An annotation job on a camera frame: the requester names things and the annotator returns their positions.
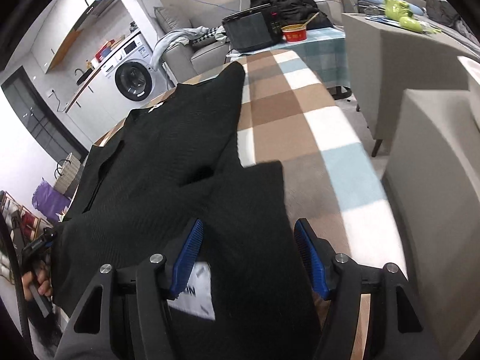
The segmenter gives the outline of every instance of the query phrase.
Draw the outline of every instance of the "human hand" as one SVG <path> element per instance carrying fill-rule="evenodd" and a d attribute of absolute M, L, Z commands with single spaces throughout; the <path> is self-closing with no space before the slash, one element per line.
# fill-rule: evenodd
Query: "human hand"
<path fill-rule="evenodd" d="M 27 272 L 22 276 L 22 284 L 23 284 L 23 294 L 25 295 L 26 300 L 32 300 L 33 295 L 30 291 L 30 284 L 33 282 L 34 275 L 32 272 Z M 38 281 L 38 293 L 39 295 L 45 295 L 46 297 L 50 297 L 52 295 L 53 289 L 50 285 L 50 278 L 47 274 L 47 270 L 45 268 L 45 264 L 42 263 L 40 268 L 38 269 L 37 275 Z"/>

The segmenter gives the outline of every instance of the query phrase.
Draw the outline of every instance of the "teal tablecloth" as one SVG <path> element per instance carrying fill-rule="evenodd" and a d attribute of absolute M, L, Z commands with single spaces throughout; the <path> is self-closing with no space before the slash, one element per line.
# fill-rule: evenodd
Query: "teal tablecloth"
<path fill-rule="evenodd" d="M 303 62 L 320 77 L 323 85 L 327 88 L 336 86 L 350 87 L 349 66 L 345 49 L 345 33 L 335 28 L 320 28 L 307 31 L 307 39 L 301 42 L 281 43 L 265 49 L 247 52 L 241 55 L 258 54 L 263 51 L 286 49 L 295 51 Z M 240 57 L 235 56 L 232 50 L 231 60 Z"/>

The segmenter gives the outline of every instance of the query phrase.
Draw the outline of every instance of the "red bowl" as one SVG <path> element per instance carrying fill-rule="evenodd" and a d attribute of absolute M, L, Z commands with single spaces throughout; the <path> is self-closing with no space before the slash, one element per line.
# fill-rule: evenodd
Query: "red bowl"
<path fill-rule="evenodd" d="M 287 42 L 300 42 L 307 39 L 307 27 L 302 24 L 282 27 Z"/>

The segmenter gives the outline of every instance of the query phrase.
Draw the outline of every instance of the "blue gripper pad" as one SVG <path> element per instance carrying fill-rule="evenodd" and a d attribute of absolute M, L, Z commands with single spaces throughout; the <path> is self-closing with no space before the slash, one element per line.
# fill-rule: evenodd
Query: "blue gripper pad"
<path fill-rule="evenodd" d="M 300 220 L 295 223 L 293 236 L 312 289 L 323 299 L 329 299 L 330 290 L 326 283 L 325 267 Z"/>
<path fill-rule="evenodd" d="M 178 255 L 172 270 L 172 284 L 170 286 L 171 294 L 176 298 L 187 286 L 191 270 L 197 260 L 198 251 L 203 241 L 203 223 L 197 219 L 183 248 Z"/>

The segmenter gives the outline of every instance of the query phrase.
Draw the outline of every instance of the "door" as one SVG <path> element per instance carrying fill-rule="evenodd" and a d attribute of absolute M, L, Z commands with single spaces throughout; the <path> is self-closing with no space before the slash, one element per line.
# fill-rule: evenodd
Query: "door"
<path fill-rule="evenodd" d="M 95 94 L 88 85 L 67 114 L 93 143 L 116 125 L 103 107 L 101 96 Z"/>
<path fill-rule="evenodd" d="M 69 153 L 80 161 L 85 159 L 87 150 L 46 105 L 23 67 L 7 78 L 1 89 L 28 132 L 55 161 Z"/>
<path fill-rule="evenodd" d="M 117 67 L 115 84 L 122 95 L 135 102 L 145 100 L 153 88 L 148 68 L 136 61 L 127 61 Z"/>

